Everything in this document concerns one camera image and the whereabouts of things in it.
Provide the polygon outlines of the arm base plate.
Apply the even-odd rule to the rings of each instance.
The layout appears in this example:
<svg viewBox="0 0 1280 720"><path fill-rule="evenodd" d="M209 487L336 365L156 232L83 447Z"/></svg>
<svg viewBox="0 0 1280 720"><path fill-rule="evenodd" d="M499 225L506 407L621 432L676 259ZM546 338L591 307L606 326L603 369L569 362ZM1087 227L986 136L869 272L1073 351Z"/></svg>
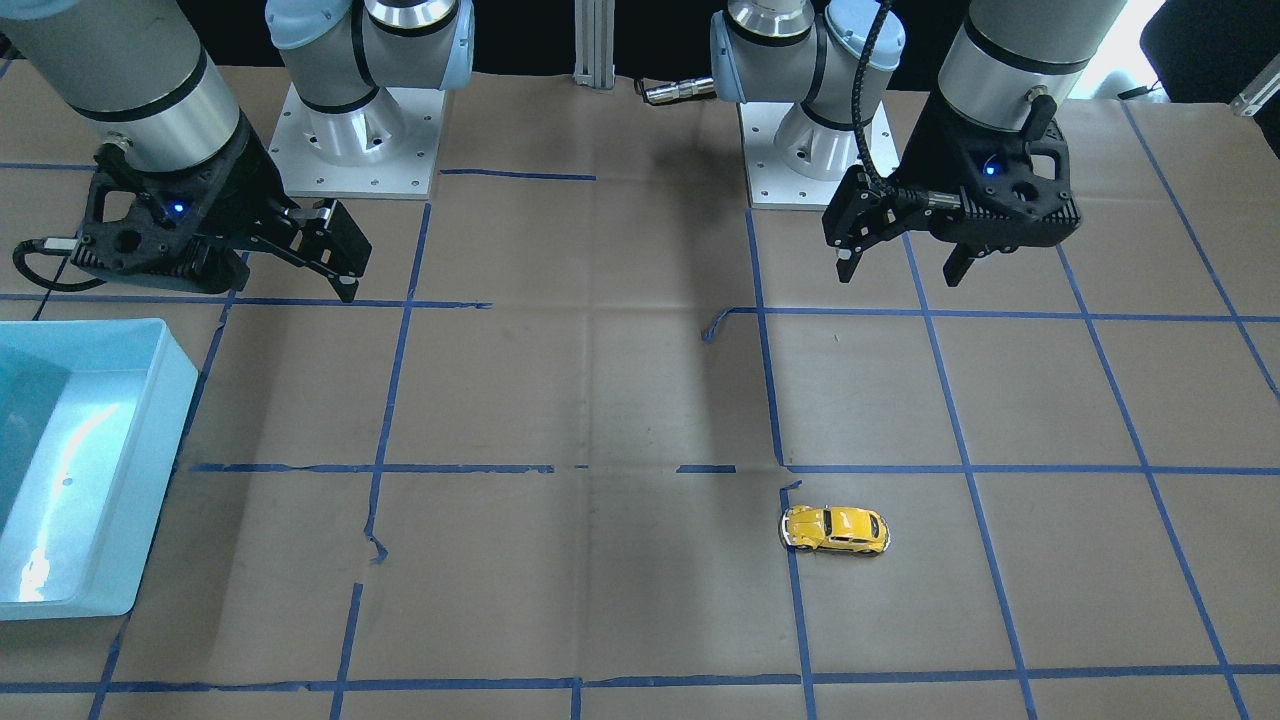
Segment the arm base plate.
<svg viewBox="0 0 1280 720"><path fill-rule="evenodd" d="M365 108L326 114L288 90L269 145L294 199L426 201L449 95L381 88Z"/></svg>
<svg viewBox="0 0 1280 720"><path fill-rule="evenodd" d="M854 132L817 123L797 102L740 104L739 119L754 209L822 213L859 163Z"/></svg>

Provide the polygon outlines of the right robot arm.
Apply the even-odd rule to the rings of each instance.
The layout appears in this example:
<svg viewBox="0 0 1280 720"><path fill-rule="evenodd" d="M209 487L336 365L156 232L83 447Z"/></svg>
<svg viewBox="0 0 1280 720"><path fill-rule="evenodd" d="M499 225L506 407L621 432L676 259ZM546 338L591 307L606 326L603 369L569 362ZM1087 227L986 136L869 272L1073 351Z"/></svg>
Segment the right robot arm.
<svg viewBox="0 0 1280 720"><path fill-rule="evenodd" d="M19 242L50 292L120 282L244 288L244 252L323 277L349 304L372 247L346 197L426 195L440 111L463 88L471 1L269 1L296 106L265 143L174 1L5 1L3 33L100 145L79 229Z"/></svg>

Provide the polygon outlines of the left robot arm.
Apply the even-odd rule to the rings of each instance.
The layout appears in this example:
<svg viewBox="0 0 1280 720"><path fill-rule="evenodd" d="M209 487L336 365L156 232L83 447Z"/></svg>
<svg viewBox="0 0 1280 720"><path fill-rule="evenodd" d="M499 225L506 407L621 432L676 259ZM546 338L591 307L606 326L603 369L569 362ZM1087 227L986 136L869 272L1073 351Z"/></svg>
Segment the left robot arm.
<svg viewBox="0 0 1280 720"><path fill-rule="evenodd" d="M1051 249L1082 225L1056 115L1123 12L1120 1L973 1L896 170L865 127L906 31L888 1L728 1L710 20L716 94L788 102L812 129L851 138L822 227L850 282L863 254L910 231L951 243L957 286L992 252Z"/></svg>

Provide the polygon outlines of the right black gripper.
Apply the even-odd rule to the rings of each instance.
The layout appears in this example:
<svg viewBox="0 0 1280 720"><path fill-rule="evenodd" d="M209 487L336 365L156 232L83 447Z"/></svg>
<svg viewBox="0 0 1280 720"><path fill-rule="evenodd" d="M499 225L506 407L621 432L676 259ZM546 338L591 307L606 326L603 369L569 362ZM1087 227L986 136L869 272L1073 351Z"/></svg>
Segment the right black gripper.
<svg viewBox="0 0 1280 720"><path fill-rule="evenodd" d="M102 143L70 264L101 281L191 293L242 290L241 252L269 252L321 275L352 304L372 246L338 200L301 208L285 193L250 122L209 160L168 173L129 167L133 151Z"/></svg>

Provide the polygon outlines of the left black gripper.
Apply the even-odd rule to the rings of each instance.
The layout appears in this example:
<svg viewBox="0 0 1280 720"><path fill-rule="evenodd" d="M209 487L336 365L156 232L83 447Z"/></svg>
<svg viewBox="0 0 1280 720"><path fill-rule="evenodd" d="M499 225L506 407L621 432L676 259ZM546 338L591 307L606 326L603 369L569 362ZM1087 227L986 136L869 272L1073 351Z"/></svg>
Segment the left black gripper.
<svg viewBox="0 0 1280 720"><path fill-rule="evenodd" d="M986 249L1052 247L1083 222L1070 184L1068 143L1048 94L1023 99L1028 118L992 129L955 110L933 88L897 170L878 183L851 167L824 210L838 282L850 283L861 250L908 231L956 243L943 264L959 287Z"/></svg>

